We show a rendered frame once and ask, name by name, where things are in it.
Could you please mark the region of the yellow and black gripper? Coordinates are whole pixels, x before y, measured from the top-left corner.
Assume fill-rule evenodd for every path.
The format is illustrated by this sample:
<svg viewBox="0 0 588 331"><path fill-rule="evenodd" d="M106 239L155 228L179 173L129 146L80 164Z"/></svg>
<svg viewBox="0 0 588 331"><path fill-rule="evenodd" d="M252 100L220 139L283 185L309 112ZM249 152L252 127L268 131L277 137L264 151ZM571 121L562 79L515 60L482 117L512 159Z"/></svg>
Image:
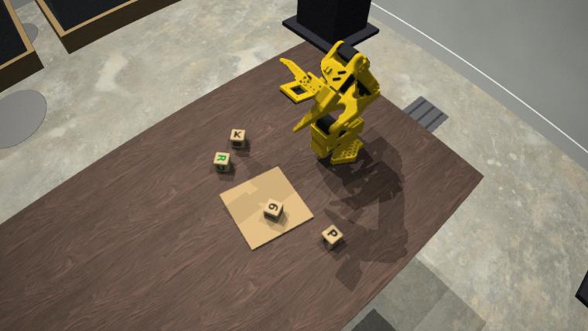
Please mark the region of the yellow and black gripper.
<svg viewBox="0 0 588 331"><path fill-rule="evenodd" d="M334 88L328 87L327 81L322 77L320 79L317 77L317 79L316 76L310 72L305 74L305 72L291 60L281 58L280 61L292 71L296 76L296 81L280 86L279 91L287 96L287 98L294 104L299 104L312 98L316 102L308 114L306 114L301 122L299 122L292 130L296 133L312 124L314 121L329 114L341 99L341 96Z"/></svg>

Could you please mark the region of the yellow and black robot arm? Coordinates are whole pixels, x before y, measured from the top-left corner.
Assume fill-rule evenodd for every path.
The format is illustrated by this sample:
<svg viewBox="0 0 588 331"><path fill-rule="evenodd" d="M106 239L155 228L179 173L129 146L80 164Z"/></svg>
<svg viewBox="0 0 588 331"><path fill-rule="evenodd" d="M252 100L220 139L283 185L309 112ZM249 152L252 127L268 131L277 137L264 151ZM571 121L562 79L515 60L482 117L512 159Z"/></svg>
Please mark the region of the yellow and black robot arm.
<svg viewBox="0 0 588 331"><path fill-rule="evenodd" d="M341 96L332 111L343 109L344 113L337 121L328 114L311 124L311 149L324 159L335 148L330 160L333 165L354 162L363 147L357 138L362 125L358 117L381 92L369 67L368 58L344 41L338 41L321 61L323 79ZM351 86L354 81L357 83Z"/></svg>

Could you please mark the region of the beige flat mat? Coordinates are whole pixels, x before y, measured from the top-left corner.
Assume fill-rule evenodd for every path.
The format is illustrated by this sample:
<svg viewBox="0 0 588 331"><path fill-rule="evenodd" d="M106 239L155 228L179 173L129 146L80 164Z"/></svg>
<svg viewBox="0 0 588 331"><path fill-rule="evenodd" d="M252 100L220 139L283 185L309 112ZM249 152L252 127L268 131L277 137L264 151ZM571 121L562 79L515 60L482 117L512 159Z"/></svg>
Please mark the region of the beige flat mat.
<svg viewBox="0 0 588 331"><path fill-rule="evenodd" d="M314 217L278 166L220 197L252 250ZM277 223L264 217L269 199L283 203Z"/></svg>

